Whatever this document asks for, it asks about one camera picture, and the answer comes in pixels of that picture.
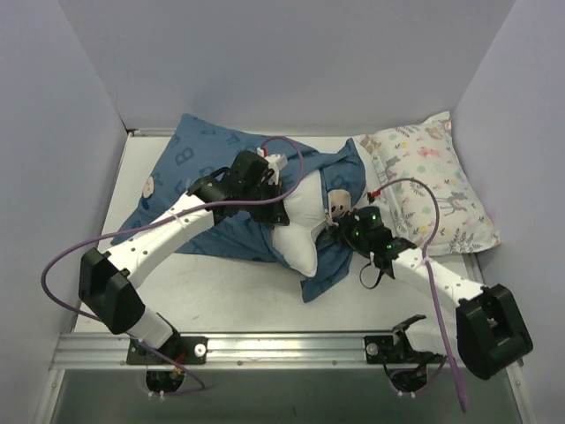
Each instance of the gray wall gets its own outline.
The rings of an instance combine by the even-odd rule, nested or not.
[[[69,316],[42,265],[102,224],[125,133],[55,0],[0,2],[0,422],[32,422]],[[75,301],[78,260],[51,276]]]
[[[503,244],[480,256],[534,340],[525,360],[539,422],[565,416],[565,3],[518,0],[457,106],[456,148]]]
[[[454,108],[515,0],[59,0],[128,128],[345,134]]]

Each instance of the bolt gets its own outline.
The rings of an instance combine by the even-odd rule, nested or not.
[[[194,356],[196,356],[197,358],[202,358],[204,355],[206,355],[205,345],[199,343],[196,346],[194,346]]]
[[[369,356],[376,356],[379,353],[379,346],[376,343],[370,343],[366,346],[365,351]]]

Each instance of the patterned pillow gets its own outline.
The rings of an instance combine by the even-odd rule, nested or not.
[[[451,118],[443,112],[420,125],[406,125],[359,135],[373,157],[382,184],[413,177],[427,184],[440,204],[440,229],[430,255],[480,252],[501,243],[499,232],[465,176],[451,138]],[[384,190],[398,233],[421,244],[435,224],[433,203],[415,183]]]

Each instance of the table surface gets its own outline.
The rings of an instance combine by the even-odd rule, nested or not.
[[[337,151],[347,140],[293,139],[325,152]],[[137,206],[141,188],[168,141],[169,137],[128,139],[104,233],[117,230]],[[108,246],[103,241],[99,248]],[[469,275],[470,262],[462,255],[435,260],[462,276]],[[305,304],[300,275],[278,264],[173,254],[147,278],[139,295],[148,307],[185,332],[377,330],[391,329],[414,314],[434,316],[431,299],[401,281],[385,276],[377,289],[363,288],[358,274],[366,261],[355,254],[349,275]],[[363,275],[368,284],[376,279],[378,271],[366,269]],[[107,330],[99,322],[80,317],[74,331]]]

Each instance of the blue blanket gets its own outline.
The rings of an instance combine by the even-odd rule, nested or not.
[[[209,124],[191,115],[184,115],[169,145],[154,167],[143,189],[139,205],[122,225],[121,230],[151,223],[172,206],[185,189],[198,178],[222,166],[230,166],[236,154],[256,148],[267,138]],[[354,146],[348,140],[335,154],[322,154],[298,143],[305,159],[306,174],[319,170],[324,208],[328,208],[328,192],[347,190],[351,203],[360,199],[365,188],[365,168]],[[285,187],[299,178],[299,160],[286,141],[272,140],[268,151],[287,156],[289,164],[282,170]],[[115,238],[112,244],[123,241]],[[316,243],[318,271],[301,282],[304,302],[309,302],[341,280],[349,271],[352,251],[330,238],[319,237]],[[279,262],[289,268],[273,248],[271,230],[254,222],[248,213],[240,212],[225,219],[213,229],[200,234],[182,246],[182,254],[206,254],[249,261]]]

